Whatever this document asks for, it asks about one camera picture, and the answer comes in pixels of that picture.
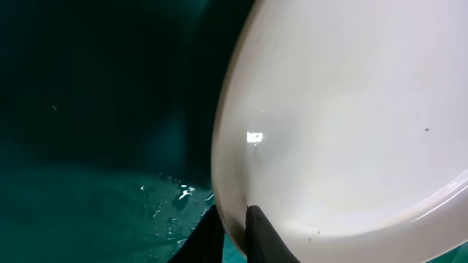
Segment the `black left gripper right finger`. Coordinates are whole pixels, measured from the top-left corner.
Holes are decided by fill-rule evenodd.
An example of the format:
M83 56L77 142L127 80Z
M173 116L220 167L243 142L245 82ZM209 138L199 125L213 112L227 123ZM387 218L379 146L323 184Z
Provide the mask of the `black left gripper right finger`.
M299 263L259 206L247 208L245 235L248 263Z

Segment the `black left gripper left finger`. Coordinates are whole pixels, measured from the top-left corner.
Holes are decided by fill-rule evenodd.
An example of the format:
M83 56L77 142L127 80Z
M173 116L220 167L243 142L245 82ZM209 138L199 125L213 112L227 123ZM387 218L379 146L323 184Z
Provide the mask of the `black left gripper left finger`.
M212 205L168 263L222 263L223 248L224 227Z

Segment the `white plate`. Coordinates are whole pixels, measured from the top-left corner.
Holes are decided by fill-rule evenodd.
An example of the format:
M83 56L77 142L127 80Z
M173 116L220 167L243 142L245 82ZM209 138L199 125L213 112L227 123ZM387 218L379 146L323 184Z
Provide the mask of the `white plate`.
M301 262L426 262L467 241L467 0L263 0L214 124L246 253L256 205Z

